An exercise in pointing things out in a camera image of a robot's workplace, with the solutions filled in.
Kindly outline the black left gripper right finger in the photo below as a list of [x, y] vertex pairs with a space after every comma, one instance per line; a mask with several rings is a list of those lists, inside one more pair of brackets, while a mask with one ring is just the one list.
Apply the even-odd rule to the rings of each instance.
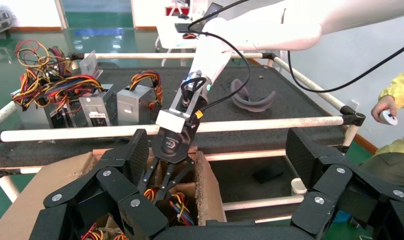
[[404, 240], [404, 189], [361, 170], [337, 148], [309, 139], [298, 127], [287, 132], [285, 153], [306, 187], [290, 224], [321, 240], [338, 212], [363, 227], [375, 240]]

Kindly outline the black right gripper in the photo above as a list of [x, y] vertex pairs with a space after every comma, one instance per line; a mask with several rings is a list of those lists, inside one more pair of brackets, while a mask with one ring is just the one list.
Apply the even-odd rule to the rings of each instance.
[[188, 156], [188, 150], [195, 139], [200, 123], [201, 120], [195, 116], [185, 120], [174, 114], [158, 115], [156, 124], [159, 126], [159, 130], [151, 140], [152, 152], [155, 157], [146, 164], [137, 186], [139, 192], [144, 194], [160, 159], [167, 162], [162, 183], [153, 200], [154, 205], [164, 200], [169, 194], [169, 190], [194, 170], [195, 161]]

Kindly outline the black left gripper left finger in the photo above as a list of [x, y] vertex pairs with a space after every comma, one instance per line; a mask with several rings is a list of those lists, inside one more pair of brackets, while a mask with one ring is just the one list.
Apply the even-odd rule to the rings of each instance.
[[168, 220], [137, 188], [148, 157], [147, 132], [138, 129], [128, 144], [107, 150], [88, 173], [44, 199], [30, 238], [79, 240], [109, 214], [128, 239], [154, 239]]

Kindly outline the person bare hand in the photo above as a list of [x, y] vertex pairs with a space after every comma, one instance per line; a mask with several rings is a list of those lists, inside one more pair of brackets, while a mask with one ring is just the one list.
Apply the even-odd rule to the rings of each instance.
[[393, 117], [397, 116], [398, 108], [392, 96], [389, 95], [383, 96], [377, 102], [377, 104], [371, 109], [370, 113], [376, 122], [385, 124], [385, 121], [381, 120], [380, 118], [380, 114], [385, 110], [389, 111]]

